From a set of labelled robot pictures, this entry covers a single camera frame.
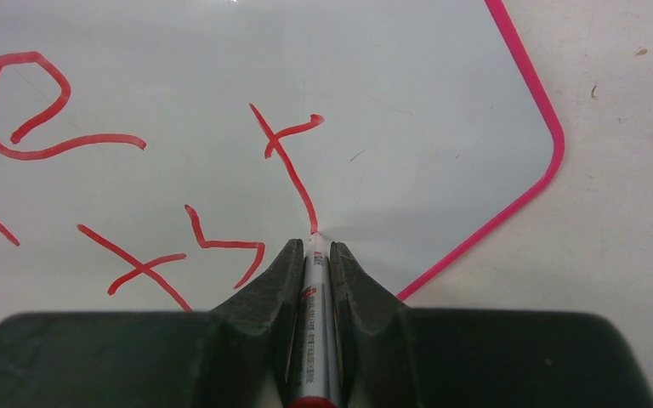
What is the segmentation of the pink framed whiteboard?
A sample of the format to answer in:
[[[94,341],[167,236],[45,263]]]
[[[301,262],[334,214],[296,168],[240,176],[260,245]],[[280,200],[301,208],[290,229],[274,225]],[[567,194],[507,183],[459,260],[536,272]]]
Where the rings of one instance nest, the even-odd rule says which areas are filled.
[[[407,298],[564,150],[501,1],[0,1],[0,322],[206,311],[312,228]]]

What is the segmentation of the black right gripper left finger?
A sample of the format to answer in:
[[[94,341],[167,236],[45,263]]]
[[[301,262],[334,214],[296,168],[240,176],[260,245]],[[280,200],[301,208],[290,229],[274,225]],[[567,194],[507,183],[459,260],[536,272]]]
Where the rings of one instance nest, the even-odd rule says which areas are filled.
[[[304,244],[207,312],[46,312],[0,323],[0,407],[253,407],[282,400]]]

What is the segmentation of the red whiteboard marker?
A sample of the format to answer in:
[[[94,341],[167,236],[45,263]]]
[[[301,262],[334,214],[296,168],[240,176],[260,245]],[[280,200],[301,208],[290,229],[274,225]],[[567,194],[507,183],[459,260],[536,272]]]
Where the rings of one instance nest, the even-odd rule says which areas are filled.
[[[287,407],[342,405],[328,244],[322,233],[315,232],[305,250],[304,282],[298,296]]]

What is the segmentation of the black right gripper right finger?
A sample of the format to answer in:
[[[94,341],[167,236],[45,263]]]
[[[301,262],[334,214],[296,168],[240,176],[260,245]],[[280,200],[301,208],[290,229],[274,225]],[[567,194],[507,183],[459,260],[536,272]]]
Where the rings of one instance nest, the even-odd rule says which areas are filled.
[[[633,351],[601,316],[409,307],[342,242],[330,273],[349,407],[653,407]]]

